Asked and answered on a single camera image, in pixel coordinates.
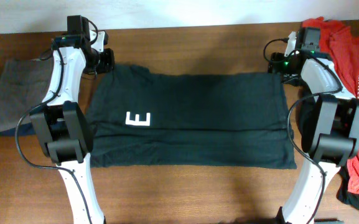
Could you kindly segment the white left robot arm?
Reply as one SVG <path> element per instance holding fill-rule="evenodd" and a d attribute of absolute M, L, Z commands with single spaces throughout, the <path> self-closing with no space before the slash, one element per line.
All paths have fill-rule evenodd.
<path fill-rule="evenodd" d="M 49 89 L 29 117 L 43 153 L 62 176 L 74 223 L 105 223 L 90 169 L 93 132 L 78 105 L 87 62 L 81 49 L 54 50 Z"/>

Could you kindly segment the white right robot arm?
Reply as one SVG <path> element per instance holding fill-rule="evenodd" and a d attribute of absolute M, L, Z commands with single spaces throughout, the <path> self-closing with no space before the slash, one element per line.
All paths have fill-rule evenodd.
<path fill-rule="evenodd" d="M 275 222 L 314 223 L 328 184 L 359 151 L 359 99 L 345 88 L 327 55 L 295 49 L 273 53 L 268 61 L 270 71 L 310 91 L 290 107 L 290 113 L 313 102 L 299 123 L 301 145 L 294 146 L 304 158 L 301 173 Z"/>

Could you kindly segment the dark green t-shirt white letters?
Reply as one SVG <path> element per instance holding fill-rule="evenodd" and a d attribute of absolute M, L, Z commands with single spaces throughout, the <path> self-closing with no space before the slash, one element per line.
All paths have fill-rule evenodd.
<path fill-rule="evenodd" d="M 164 75 L 117 65 L 86 111 L 91 166 L 295 169 L 286 118 L 277 75 Z"/>

